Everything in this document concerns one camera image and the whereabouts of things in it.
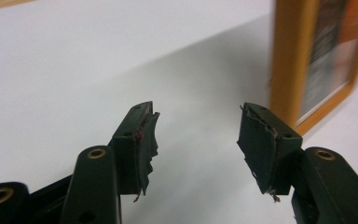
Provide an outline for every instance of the framed poster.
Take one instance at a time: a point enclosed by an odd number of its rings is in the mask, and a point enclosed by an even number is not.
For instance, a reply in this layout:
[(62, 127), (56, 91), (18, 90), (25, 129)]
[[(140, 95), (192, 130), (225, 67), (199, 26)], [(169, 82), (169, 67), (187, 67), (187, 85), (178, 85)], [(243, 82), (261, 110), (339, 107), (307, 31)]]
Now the framed poster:
[(358, 77), (358, 0), (276, 0), (270, 109), (306, 133)]

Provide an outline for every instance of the black plastic part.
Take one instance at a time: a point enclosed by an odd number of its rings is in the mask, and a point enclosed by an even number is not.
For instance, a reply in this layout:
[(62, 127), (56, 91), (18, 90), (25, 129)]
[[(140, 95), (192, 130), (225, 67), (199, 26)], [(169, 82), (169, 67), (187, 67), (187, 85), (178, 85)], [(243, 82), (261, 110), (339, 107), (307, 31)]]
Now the black plastic part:
[(358, 175), (338, 153), (311, 147), (302, 170), (320, 211), (318, 223), (358, 223)]
[(159, 113), (153, 114), (152, 102), (133, 106), (109, 142), (117, 156), (117, 173), (120, 194), (146, 192), (150, 164), (157, 156), (155, 128)]
[(71, 178), (69, 175), (30, 195), (30, 223), (58, 223)]
[(301, 196), (302, 199), (308, 200), (311, 203), (314, 203), (312, 193), (310, 191), (310, 186), (307, 183), (304, 172), (302, 171), (304, 151), (301, 150), (300, 156), (293, 160), (290, 164), (290, 182), (296, 190), (296, 195)]
[(265, 107), (245, 103), (237, 143), (261, 192), (287, 195), (290, 164), (301, 154), (302, 137)]
[(27, 223), (29, 209), (28, 189), (22, 183), (0, 184), (0, 224)]
[(297, 224), (315, 224), (318, 221), (319, 210), (313, 200), (301, 197), (295, 190), (292, 198)]
[(121, 223), (116, 158), (111, 147), (90, 147), (79, 154), (60, 223)]

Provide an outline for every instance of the orange picture frame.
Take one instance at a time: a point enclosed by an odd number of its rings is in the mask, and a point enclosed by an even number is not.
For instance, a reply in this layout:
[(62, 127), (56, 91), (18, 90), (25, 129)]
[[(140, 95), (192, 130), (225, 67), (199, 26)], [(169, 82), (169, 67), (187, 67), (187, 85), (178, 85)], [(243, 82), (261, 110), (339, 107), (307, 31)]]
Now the orange picture frame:
[(358, 0), (276, 0), (269, 108), (305, 134), (358, 78)]

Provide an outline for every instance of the white table surface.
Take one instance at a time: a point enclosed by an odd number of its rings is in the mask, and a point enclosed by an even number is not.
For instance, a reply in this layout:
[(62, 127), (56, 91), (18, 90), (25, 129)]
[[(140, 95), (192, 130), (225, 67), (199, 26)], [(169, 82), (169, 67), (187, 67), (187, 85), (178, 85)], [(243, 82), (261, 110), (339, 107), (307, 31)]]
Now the white table surface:
[[(0, 182), (31, 192), (154, 101), (159, 155), (123, 223), (296, 223), (236, 145), (240, 105), (268, 104), (270, 1), (35, 1), (0, 9)], [(358, 88), (305, 136), (358, 172)]]

